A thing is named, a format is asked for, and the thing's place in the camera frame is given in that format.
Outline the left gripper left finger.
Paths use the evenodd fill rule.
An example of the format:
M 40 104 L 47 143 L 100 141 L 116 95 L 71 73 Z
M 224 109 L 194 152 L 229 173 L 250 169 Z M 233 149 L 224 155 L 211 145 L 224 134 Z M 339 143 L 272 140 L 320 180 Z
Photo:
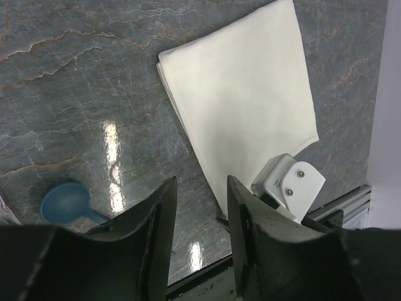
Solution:
M 177 180 L 92 228 L 1 227 L 2 300 L 165 300 Z

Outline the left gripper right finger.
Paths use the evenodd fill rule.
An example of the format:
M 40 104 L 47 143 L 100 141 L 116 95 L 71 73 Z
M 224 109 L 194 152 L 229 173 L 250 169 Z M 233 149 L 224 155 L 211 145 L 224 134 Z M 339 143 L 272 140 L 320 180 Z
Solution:
M 399 300 L 400 231 L 320 232 L 264 203 L 234 176 L 227 205 L 243 300 Z

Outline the white cloth napkin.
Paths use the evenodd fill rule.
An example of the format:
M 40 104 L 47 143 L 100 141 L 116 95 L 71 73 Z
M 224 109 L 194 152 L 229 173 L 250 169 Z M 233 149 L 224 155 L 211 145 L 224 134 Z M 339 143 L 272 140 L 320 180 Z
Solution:
M 292 1 L 161 52 L 157 70 L 224 214 L 228 176 L 249 187 L 271 158 L 319 139 Z

